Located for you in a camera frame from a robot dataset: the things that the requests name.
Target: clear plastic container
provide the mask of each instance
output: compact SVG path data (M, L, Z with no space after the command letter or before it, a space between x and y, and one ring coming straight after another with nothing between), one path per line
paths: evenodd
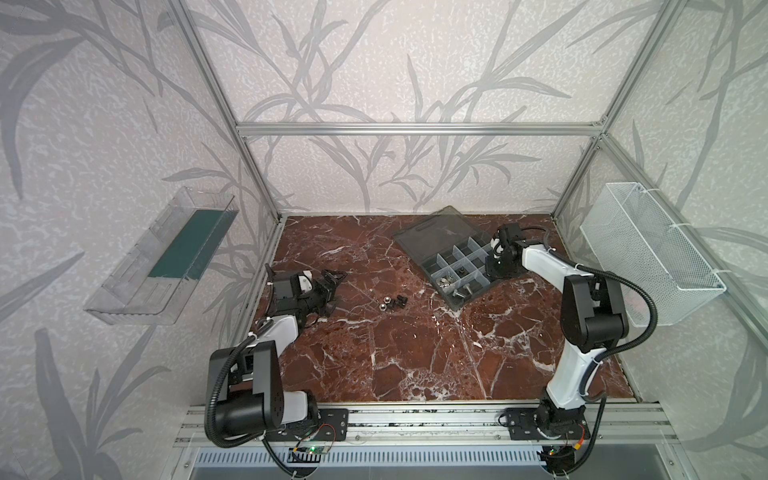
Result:
M85 311L111 325L175 323L239 211L233 199L182 187Z

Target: leaf pattern wallpaper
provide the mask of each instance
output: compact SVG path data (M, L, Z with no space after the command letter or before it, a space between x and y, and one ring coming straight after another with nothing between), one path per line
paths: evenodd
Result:
M0 478L157 478L275 227L165 4L0 2L0 142ZM83 311L182 186L240 213L179 320Z
M688 2L611 134L768 306L768 2ZM598 156L558 229L572 255L594 257L578 231L607 181ZM644 399L658 400L702 479L768 471L765 350L718 299L623 355Z
M312 3L188 2L238 121L594 121L661 5ZM249 143L288 212L492 213L553 204L587 139Z

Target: green mat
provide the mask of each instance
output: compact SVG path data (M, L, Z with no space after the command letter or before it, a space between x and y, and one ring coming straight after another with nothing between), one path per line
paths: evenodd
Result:
M199 280L236 215L224 210L195 211L149 276Z

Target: red marble surface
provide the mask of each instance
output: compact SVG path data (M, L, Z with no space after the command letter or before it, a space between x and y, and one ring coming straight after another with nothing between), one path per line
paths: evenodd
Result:
M551 232L552 246L564 254L548 215L470 218L489 233L509 221L542 225ZM419 219L288 219L275 270L318 274L327 268L349 275L336 292L339 305L333 315L314 324L316 316L310 316L310 326L280 357L286 390L310 389L321 402L541 395L564 345L558 322L560 292L528 273L451 311L392 239L394 232ZM536 230L526 233L541 235ZM379 310L385 296L397 295L409 298L405 309ZM598 370L591 391L601 389L613 397L632 396L615 360Z

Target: gray plastic organizer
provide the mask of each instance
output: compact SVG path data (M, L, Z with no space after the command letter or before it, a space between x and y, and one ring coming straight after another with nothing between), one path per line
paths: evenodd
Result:
M499 282L485 274L491 236L453 207L429 215L393 236L451 310L459 310ZM455 294L457 291L464 297Z

